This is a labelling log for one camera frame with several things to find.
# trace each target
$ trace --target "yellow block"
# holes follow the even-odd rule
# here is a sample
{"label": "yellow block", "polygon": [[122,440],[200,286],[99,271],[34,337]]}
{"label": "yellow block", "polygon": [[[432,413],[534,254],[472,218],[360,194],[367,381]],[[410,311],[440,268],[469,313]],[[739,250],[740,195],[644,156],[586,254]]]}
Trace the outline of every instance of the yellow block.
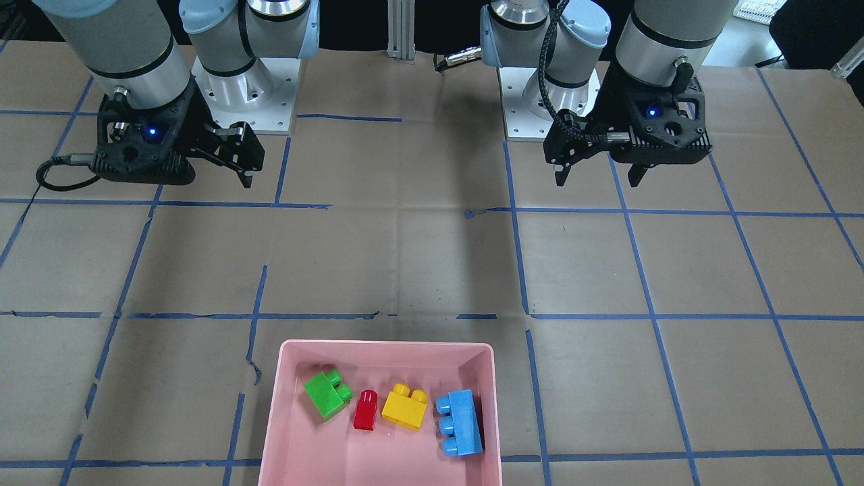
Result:
{"label": "yellow block", "polygon": [[423,390],[414,390],[409,397],[410,391],[404,383],[394,385],[393,391],[387,395],[384,409],[381,410],[381,418],[416,432],[420,430],[423,415],[426,414],[429,396]]}

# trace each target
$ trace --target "light blue joint cap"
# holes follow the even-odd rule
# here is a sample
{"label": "light blue joint cap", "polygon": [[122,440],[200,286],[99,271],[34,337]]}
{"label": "light blue joint cap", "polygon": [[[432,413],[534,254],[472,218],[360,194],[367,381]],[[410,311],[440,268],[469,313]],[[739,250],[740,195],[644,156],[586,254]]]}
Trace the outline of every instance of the light blue joint cap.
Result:
{"label": "light blue joint cap", "polygon": [[483,64],[489,67],[503,67],[495,46],[495,35],[492,32],[492,18],[489,16],[489,5],[480,9],[480,48],[483,52]]}
{"label": "light blue joint cap", "polygon": [[297,55],[297,59],[308,59],[318,55],[320,26],[321,7],[318,4],[318,0],[312,0],[312,3],[309,5],[309,19],[306,24],[306,34],[303,36],[303,44],[300,45],[300,53]]}
{"label": "light blue joint cap", "polygon": [[86,18],[108,10],[117,0],[33,0],[45,13],[67,18]]}
{"label": "light blue joint cap", "polygon": [[606,46],[612,30],[609,14],[591,0],[570,0],[561,22],[577,39],[597,49]]}
{"label": "light blue joint cap", "polygon": [[180,18],[187,34],[200,34],[219,25],[234,9],[237,0],[181,0]]}

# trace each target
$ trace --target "green block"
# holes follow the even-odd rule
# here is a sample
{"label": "green block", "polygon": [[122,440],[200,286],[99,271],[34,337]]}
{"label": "green block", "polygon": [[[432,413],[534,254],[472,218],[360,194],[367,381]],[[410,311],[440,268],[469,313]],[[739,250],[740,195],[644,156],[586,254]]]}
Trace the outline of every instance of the green block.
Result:
{"label": "green block", "polygon": [[318,373],[303,385],[306,394],[325,420],[330,420],[351,401],[351,388],[341,383],[342,375],[331,369],[326,373]]}

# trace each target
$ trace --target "table surface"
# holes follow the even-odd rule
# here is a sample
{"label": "table surface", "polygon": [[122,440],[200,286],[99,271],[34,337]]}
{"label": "table surface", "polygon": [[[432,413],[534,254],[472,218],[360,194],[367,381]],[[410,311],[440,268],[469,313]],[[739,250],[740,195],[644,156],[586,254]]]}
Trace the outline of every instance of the table surface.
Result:
{"label": "table surface", "polygon": [[252,189],[52,194],[101,93],[3,44],[0,483],[255,484],[289,338],[492,344],[508,486],[864,483],[864,109],[700,78],[713,156],[638,189],[605,156],[555,187],[491,68],[321,51]]}

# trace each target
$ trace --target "metal post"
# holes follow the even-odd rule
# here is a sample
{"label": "metal post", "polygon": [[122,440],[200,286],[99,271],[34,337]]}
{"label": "metal post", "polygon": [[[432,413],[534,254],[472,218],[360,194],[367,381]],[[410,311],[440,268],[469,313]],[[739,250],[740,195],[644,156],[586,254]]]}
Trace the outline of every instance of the metal post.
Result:
{"label": "metal post", "polygon": [[387,54],[402,60],[414,60],[414,2],[415,0],[388,0],[390,15],[390,43]]}
{"label": "metal post", "polygon": [[831,68],[835,78],[845,80],[864,61],[864,37]]}

